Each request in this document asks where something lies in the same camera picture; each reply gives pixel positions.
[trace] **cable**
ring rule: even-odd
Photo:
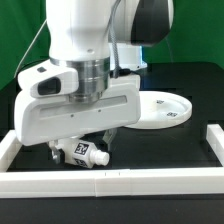
[[[167,46],[168,46],[169,53],[170,53],[170,60],[171,60],[171,62],[173,63],[173,62],[174,62],[174,58],[173,58],[173,49],[172,49],[172,47],[171,47],[169,38],[166,37],[165,39],[166,39],[166,44],[167,44]]]
[[[118,55],[118,50],[117,50],[117,38],[116,38],[116,33],[115,33],[115,15],[117,11],[117,7],[120,4],[121,0],[117,0],[112,8],[112,13],[110,17],[110,38],[112,42],[112,48],[114,52],[114,62],[115,62],[115,69],[113,71],[113,78],[118,78],[119,77],[119,70],[120,64],[119,64],[119,55]]]
[[[30,52],[30,50],[32,49],[33,45],[35,44],[37,38],[39,37],[40,33],[42,32],[42,30],[44,29],[45,25],[47,24],[47,20],[45,20],[43,22],[43,24],[41,25],[39,31],[37,32],[36,36],[34,37],[33,41],[31,42],[30,46],[28,47],[26,53],[24,54],[24,56],[22,57],[21,61],[19,62],[19,65],[17,66],[16,68],[16,71],[15,71],[15,74],[14,74],[14,78],[17,77],[19,71],[20,71],[20,68],[21,68],[21,65],[22,63],[24,62],[24,60],[26,59],[28,53]]]

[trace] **black table surface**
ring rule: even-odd
[[[213,63],[152,64],[140,70],[142,91],[163,91],[192,102],[189,121],[162,130],[119,128],[107,167],[220,167],[206,142],[208,124],[224,128],[224,70]],[[0,91],[0,138],[14,128],[15,81]],[[87,135],[99,147],[103,133]],[[23,147],[9,172],[82,170],[56,165],[46,144]],[[224,194],[0,200],[0,223],[222,223]]]

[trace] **silver metal ring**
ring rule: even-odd
[[[110,58],[95,61],[61,61],[50,58],[54,65],[74,68],[79,76],[79,89],[71,95],[71,100],[91,103],[100,99],[108,88]]]

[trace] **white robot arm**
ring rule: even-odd
[[[22,91],[15,104],[15,129],[22,144],[80,137],[140,118],[140,78],[109,77],[108,33],[115,2],[46,0],[50,60],[18,78]],[[122,0],[115,17],[117,40],[152,46],[168,34],[172,19],[172,0]]]

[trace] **white plate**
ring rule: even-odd
[[[171,93],[142,91],[141,118],[128,128],[161,129],[169,128],[187,121],[192,115],[189,100]]]

